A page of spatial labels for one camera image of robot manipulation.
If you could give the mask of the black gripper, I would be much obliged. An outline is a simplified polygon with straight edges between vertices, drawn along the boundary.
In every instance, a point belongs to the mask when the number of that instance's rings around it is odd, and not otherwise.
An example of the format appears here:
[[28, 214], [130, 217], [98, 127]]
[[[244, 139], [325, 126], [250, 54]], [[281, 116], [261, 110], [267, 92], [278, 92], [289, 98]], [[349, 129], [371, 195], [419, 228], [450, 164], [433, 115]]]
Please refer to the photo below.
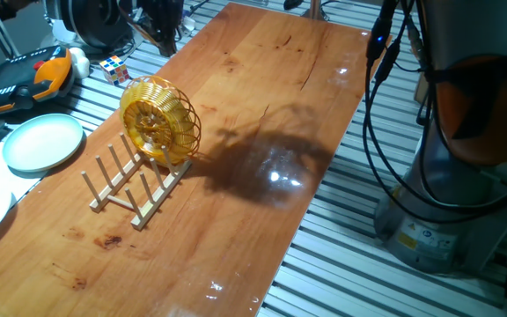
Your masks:
[[[183, 12], [182, 0], [142, 0], [141, 6], [150, 17], [151, 24], [158, 27], [157, 47], [161, 55], [172, 56], [177, 53], [176, 44], [181, 40], [181, 29], [178, 26]], [[166, 44], [168, 32], [166, 27], [176, 27], [173, 38]]]

